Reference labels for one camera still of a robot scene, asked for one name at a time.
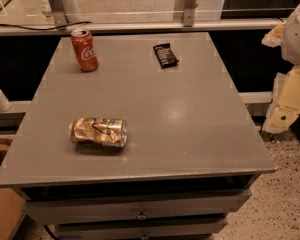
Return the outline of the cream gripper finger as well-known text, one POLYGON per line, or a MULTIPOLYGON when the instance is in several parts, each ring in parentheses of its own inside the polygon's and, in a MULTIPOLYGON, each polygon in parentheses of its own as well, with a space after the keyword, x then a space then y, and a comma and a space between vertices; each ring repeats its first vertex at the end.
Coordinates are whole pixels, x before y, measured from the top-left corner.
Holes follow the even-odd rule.
POLYGON ((268 47, 277 47, 282 44, 283 32, 286 22, 282 22, 274 27, 271 31, 264 35, 261 43, 268 47))
POLYGON ((272 91, 272 102, 266 113, 262 130, 280 134, 300 115, 300 66, 294 66, 287 74, 278 73, 272 91))

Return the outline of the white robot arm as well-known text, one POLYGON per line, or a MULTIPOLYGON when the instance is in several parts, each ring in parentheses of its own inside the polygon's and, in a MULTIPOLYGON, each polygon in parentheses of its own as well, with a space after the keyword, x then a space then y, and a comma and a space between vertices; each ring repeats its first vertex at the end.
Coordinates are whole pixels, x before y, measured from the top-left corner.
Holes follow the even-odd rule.
POLYGON ((286 131, 300 115, 300 4, 284 23, 280 23, 262 39, 268 47, 281 47, 281 55, 293 67, 278 73, 272 91, 272 102, 262 130, 279 134, 286 131))

